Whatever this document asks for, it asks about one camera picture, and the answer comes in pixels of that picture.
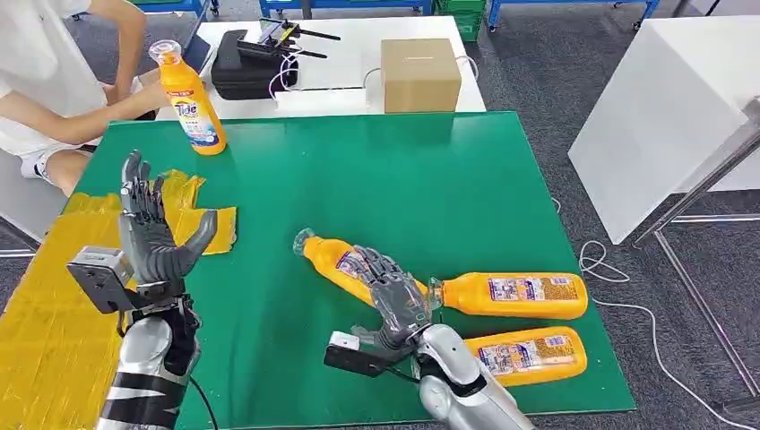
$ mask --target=black case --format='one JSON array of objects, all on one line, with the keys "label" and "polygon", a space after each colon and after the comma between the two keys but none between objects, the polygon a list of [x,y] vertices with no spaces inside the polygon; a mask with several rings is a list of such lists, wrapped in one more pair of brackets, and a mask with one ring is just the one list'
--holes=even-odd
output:
[{"label": "black case", "polygon": [[[224,33],[212,65],[212,82],[225,100],[270,99],[269,82],[280,72],[282,57],[251,57],[238,53],[238,40],[247,30],[231,30]],[[291,69],[298,68],[298,61]],[[288,86],[298,81],[298,72],[283,74]],[[274,81],[272,91],[283,91],[280,79]]]}]

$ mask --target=black cable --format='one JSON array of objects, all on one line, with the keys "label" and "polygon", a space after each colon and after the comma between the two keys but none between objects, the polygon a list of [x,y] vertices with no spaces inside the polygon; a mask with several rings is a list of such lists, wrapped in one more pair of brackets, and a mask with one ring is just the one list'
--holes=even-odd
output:
[{"label": "black cable", "polygon": [[395,367],[388,366],[388,367],[385,368],[385,370],[387,370],[388,372],[390,372],[392,374],[395,374],[396,376],[402,378],[406,382],[409,382],[409,383],[419,383],[419,379],[412,378],[411,376],[405,374],[404,372],[400,371],[399,369],[397,369]]},{"label": "black cable", "polygon": [[710,16],[710,15],[712,15],[713,11],[715,10],[716,7],[718,7],[718,3],[720,3],[720,2],[721,2],[721,0],[715,0],[715,3],[713,3],[712,6],[710,6],[710,10],[707,11],[707,13],[704,16]]},{"label": "black cable", "polygon": [[125,336],[124,333],[124,311],[119,311],[119,320],[117,322],[117,334],[120,338]]},{"label": "black cable", "polygon": [[213,415],[212,405],[209,403],[209,400],[206,398],[203,390],[201,390],[201,386],[198,385],[195,379],[193,379],[193,376],[190,376],[190,383],[195,387],[196,390],[198,390],[198,394],[201,395],[201,399],[203,399],[203,403],[206,405],[206,409],[209,411],[209,417],[212,419],[214,430],[219,430],[219,425],[216,423],[216,417]]}]

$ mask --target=tide logo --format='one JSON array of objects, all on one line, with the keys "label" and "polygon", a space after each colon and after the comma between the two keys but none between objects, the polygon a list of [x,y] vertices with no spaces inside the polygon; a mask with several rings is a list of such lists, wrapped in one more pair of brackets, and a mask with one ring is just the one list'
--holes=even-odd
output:
[{"label": "tide logo", "polygon": [[198,105],[193,102],[177,101],[174,103],[174,109],[179,116],[184,116],[186,118],[198,117]]}]

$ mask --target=orange detergent bottle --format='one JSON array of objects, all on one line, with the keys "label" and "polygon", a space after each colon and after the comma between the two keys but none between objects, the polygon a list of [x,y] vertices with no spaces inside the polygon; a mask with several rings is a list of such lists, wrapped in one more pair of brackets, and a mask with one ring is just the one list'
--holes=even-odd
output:
[{"label": "orange detergent bottle", "polygon": [[434,307],[465,314],[557,318],[583,315],[588,296],[583,279],[572,273],[467,273],[430,280]]},{"label": "orange detergent bottle", "polygon": [[581,338],[569,327],[513,331],[464,343],[505,387],[566,379],[586,370]]},{"label": "orange detergent bottle", "polygon": [[[293,242],[293,252],[303,255],[311,261],[316,271],[331,280],[338,287],[350,292],[362,302],[375,307],[369,288],[358,278],[356,270],[346,260],[353,257],[361,262],[363,258],[354,251],[353,246],[340,239],[323,239],[317,236],[311,228],[304,228],[296,235]],[[422,294],[427,294],[428,288],[418,280],[414,281]]]},{"label": "orange detergent bottle", "polygon": [[227,146],[227,136],[198,74],[182,60],[182,47],[174,40],[151,45],[151,58],[161,71],[161,86],[179,117],[195,152],[216,155]]}]

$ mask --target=cable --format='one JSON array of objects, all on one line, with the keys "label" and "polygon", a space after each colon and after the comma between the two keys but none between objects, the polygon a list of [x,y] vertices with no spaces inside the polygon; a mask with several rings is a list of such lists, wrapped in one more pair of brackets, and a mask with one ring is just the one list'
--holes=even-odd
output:
[{"label": "cable", "polygon": [[119,319],[117,321],[117,334],[120,338],[123,338],[126,333],[124,333],[124,311],[119,311]]},{"label": "cable", "polygon": [[[597,259],[597,258],[592,258],[592,257],[586,256],[585,255],[585,251],[586,251],[588,245],[597,245],[598,247],[600,247],[601,248],[601,257],[599,257]],[[606,257],[606,256],[607,256],[607,248],[602,243],[600,243],[599,241],[596,241],[596,240],[590,240],[590,241],[586,242],[581,247],[581,256],[578,259],[578,265],[581,267],[581,272],[588,273],[588,274],[590,274],[592,276],[595,276],[596,278],[599,278],[600,280],[606,280],[607,282],[624,283],[624,282],[628,282],[629,280],[631,280],[631,278],[627,274],[625,274],[624,272],[622,272],[620,269],[617,269],[617,268],[612,267],[609,264],[605,263],[603,260],[604,260],[604,257]],[[586,266],[586,262],[592,262],[592,265]],[[614,271],[614,272],[622,275],[623,278],[621,278],[621,279],[610,279],[610,278],[606,278],[604,276],[601,276],[599,273],[596,273],[596,272],[593,271],[593,268],[595,268],[597,266],[606,267],[606,268],[608,268],[608,269],[610,269],[610,270],[612,270],[612,271]],[[707,402],[705,402],[704,400],[702,400],[701,397],[699,397],[698,395],[696,395],[696,393],[694,393],[693,391],[691,391],[688,387],[686,387],[685,384],[683,384],[681,381],[679,381],[678,378],[676,378],[675,376],[673,376],[673,374],[671,374],[670,371],[668,371],[668,369],[662,363],[662,358],[660,357],[660,348],[657,346],[657,319],[654,317],[654,313],[651,310],[649,310],[649,308],[644,307],[644,306],[639,306],[639,305],[626,305],[626,304],[623,304],[623,303],[602,302],[601,300],[597,300],[595,298],[592,298],[592,300],[597,305],[613,306],[613,307],[627,307],[627,308],[631,308],[631,309],[638,309],[638,310],[641,310],[641,311],[645,311],[647,314],[649,314],[649,317],[652,319],[652,345],[654,346],[654,356],[657,358],[657,364],[660,365],[660,369],[662,369],[662,372],[664,372],[665,375],[667,375],[668,378],[670,378],[671,381],[673,381],[674,383],[676,383],[679,387],[681,387],[684,391],[686,391],[691,397],[693,397],[696,401],[698,401],[699,404],[701,404],[705,409],[709,410],[711,414],[713,414],[716,418],[720,419],[721,422],[723,422],[725,424],[728,424],[729,426],[734,426],[736,428],[743,428],[745,430],[757,430],[755,427],[745,426],[743,424],[735,423],[733,421],[730,421],[730,420],[722,417],[718,412],[715,412],[715,410],[713,408],[711,408],[707,404]]]},{"label": "cable", "polygon": [[285,69],[285,70],[283,70],[283,71],[275,74],[272,77],[272,80],[269,81],[269,95],[272,96],[272,100],[276,100],[276,98],[274,97],[274,91],[272,91],[272,86],[274,85],[274,82],[277,80],[277,78],[279,78],[280,76],[282,76],[285,73],[297,72],[297,71],[298,71],[298,69]]},{"label": "cable", "polygon": [[378,72],[378,71],[380,71],[380,67],[376,67],[376,68],[370,70],[369,72],[365,73],[365,75],[364,75],[364,81],[362,81],[362,83],[361,83],[361,88],[366,88],[367,87],[367,78],[369,77],[369,75],[372,74],[372,73],[374,73],[374,72]]},{"label": "cable", "polygon": [[401,370],[399,370],[399,369],[397,369],[395,367],[388,366],[388,367],[385,368],[385,370],[387,370],[388,372],[390,372],[392,374],[395,374],[396,376],[402,378],[406,382],[409,382],[409,383],[419,383],[419,379],[412,378],[411,376],[405,374],[404,372],[402,372]]},{"label": "cable", "polygon": [[[478,77],[480,76],[480,70],[478,70],[478,65],[475,64],[475,60],[473,60],[469,56],[457,56],[456,60],[459,60],[461,58],[467,58],[467,60],[470,62],[470,64],[472,65],[472,68],[474,69],[475,81],[477,81]],[[364,80],[361,83],[361,88],[366,88],[367,87],[367,78],[369,78],[369,75],[372,74],[372,73],[374,73],[374,72],[377,72],[379,70],[380,70],[380,67],[376,67],[374,69],[370,69],[369,72],[365,73]]]},{"label": "cable", "polygon": [[198,394],[201,395],[201,399],[203,399],[203,403],[206,405],[206,409],[209,411],[209,417],[212,419],[213,429],[219,430],[219,424],[217,424],[216,417],[213,415],[212,405],[209,404],[209,400],[206,398],[203,390],[201,390],[201,385],[199,385],[198,382],[193,379],[193,376],[190,376],[190,383],[195,387],[196,390],[198,390]]},{"label": "cable", "polygon": [[[586,254],[586,247],[588,245],[596,245],[599,248],[601,248],[601,257],[599,257],[598,259],[587,257],[585,254]],[[606,256],[607,256],[607,248],[604,245],[602,245],[601,242],[599,242],[599,241],[590,240],[590,241],[586,242],[585,244],[583,244],[583,246],[581,246],[581,258],[578,259],[578,265],[581,266],[581,271],[585,271],[586,273],[589,273],[589,274],[591,274],[591,275],[599,278],[600,280],[606,280],[607,282],[612,282],[612,283],[615,283],[615,284],[622,284],[624,282],[628,282],[629,280],[631,280],[631,277],[628,276],[627,274],[625,274],[620,269],[617,269],[617,268],[612,267],[609,264],[605,263],[604,262],[604,257],[606,257]],[[593,264],[591,266],[586,266],[586,262],[593,262]],[[595,271],[592,270],[596,266],[606,267],[606,268],[610,269],[611,271],[614,271],[615,273],[619,274],[623,278],[621,278],[621,279],[611,279],[611,278],[607,278],[607,277],[601,276],[599,273],[597,273],[597,272],[595,272]]]},{"label": "cable", "polygon": [[[285,69],[290,69],[290,68],[291,68],[291,66],[293,65],[293,63],[295,63],[295,62],[296,62],[296,59],[297,59],[298,55],[299,55],[300,53],[302,53],[302,52],[304,52],[304,51],[305,51],[305,49],[304,49],[304,48],[300,47],[300,46],[299,46],[299,45],[297,45],[297,44],[293,44],[293,46],[294,46],[294,47],[296,47],[296,48],[298,49],[298,51],[296,51],[296,52],[293,52],[293,53],[290,53],[290,54],[289,54],[289,55],[287,55],[287,56],[282,56],[283,60],[282,60],[282,63],[280,63],[280,73],[282,73],[282,71],[283,71],[283,70],[285,70]],[[282,88],[283,88],[285,91],[294,91],[294,90],[291,90],[291,89],[290,89],[290,87],[289,87],[289,86],[288,86],[288,84],[285,82],[285,79],[284,79],[282,76],[283,76],[283,75],[281,74],[281,75],[280,75],[280,83],[282,84]]]},{"label": "cable", "polygon": [[478,65],[475,64],[475,60],[470,58],[470,56],[457,56],[456,60],[459,61],[461,58],[467,58],[467,61],[470,62],[470,65],[472,65],[472,68],[475,69],[475,81],[477,81],[478,78],[480,77],[480,70],[478,70]]}]

